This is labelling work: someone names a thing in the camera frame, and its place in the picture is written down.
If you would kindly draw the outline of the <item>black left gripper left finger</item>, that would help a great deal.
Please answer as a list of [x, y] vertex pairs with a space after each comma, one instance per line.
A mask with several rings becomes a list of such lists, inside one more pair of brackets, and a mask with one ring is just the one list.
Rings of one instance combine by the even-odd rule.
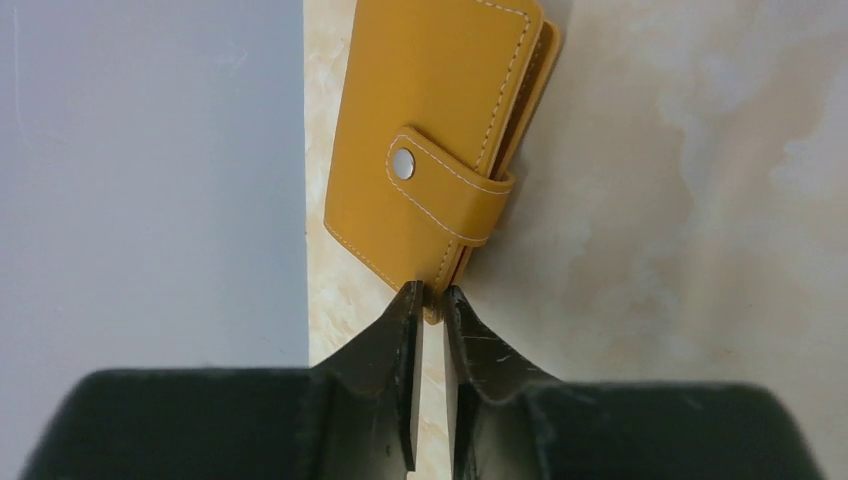
[[405, 283], [379, 317], [317, 365], [332, 390], [317, 479], [405, 479], [416, 469], [424, 283]]

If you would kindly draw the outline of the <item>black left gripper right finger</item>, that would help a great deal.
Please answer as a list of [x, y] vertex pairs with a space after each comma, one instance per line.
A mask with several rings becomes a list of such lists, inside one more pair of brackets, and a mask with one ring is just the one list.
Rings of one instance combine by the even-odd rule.
[[458, 286], [442, 296], [455, 479], [548, 479], [532, 395], [560, 381], [488, 327]]

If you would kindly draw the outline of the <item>yellow leather card holder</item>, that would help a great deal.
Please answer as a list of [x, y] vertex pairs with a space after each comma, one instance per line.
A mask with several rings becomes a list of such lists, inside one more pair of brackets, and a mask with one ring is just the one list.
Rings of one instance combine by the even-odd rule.
[[441, 293], [493, 233], [562, 37], [536, 1], [360, 1], [324, 223], [393, 289]]

